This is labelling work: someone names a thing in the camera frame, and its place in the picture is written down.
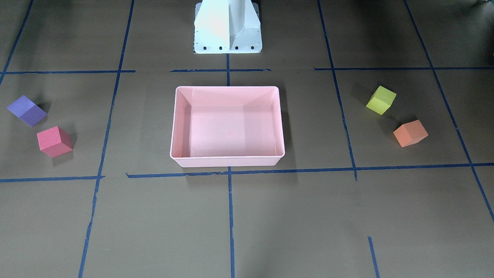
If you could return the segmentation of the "yellow foam block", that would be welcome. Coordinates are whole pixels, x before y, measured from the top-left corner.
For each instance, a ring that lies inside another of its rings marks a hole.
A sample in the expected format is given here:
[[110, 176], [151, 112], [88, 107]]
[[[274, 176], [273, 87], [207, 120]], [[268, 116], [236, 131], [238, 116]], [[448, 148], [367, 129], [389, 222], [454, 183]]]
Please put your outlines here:
[[366, 107], [379, 115], [383, 115], [391, 107], [396, 96], [397, 94], [393, 91], [383, 86], [378, 86], [370, 97], [369, 102], [367, 102]]

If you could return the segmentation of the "orange foam block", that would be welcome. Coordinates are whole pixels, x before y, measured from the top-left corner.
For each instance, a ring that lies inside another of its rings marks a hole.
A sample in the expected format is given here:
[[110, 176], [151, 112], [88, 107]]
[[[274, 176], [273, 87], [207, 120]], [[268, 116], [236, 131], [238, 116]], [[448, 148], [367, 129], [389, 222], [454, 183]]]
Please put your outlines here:
[[393, 134], [401, 147], [417, 144], [428, 136], [420, 120], [402, 124]]

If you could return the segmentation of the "red foam block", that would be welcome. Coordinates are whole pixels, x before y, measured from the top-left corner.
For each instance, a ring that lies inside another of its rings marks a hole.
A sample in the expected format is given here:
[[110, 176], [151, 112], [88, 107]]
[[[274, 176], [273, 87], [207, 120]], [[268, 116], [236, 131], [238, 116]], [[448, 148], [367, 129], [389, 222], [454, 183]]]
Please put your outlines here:
[[37, 133], [37, 141], [40, 151], [50, 157], [57, 157], [73, 151], [69, 134], [59, 126]]

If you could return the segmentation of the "purple foam block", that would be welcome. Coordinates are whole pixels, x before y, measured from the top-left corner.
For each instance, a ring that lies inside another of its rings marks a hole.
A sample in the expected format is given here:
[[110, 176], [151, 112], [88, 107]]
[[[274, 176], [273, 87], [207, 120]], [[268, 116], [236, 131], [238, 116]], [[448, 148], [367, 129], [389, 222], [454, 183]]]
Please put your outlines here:
[[17, 100], [9, 104], [7, 109], [31, 127], [37, 125], [39, 121], [42, 121], [47, 116], [44, 110], [25, 95], [20, 96]]

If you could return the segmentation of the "pink plastic bin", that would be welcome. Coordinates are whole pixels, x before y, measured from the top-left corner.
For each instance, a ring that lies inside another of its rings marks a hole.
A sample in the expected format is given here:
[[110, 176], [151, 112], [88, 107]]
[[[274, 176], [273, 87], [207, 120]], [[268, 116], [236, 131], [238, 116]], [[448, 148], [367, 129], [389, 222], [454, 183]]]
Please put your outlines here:
[[179, 86], [170, 157], [183, 168], [274, 166], [286, 153], [276, 86]]

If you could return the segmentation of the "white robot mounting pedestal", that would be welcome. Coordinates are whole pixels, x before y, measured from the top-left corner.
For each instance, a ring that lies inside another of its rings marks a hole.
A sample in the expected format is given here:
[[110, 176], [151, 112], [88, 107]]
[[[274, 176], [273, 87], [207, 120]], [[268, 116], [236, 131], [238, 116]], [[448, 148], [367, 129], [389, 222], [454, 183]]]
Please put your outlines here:
[[251, 0], [203, 0], [195, 5], [195, 53], [260, 53], [262, 48], [257, 3]]

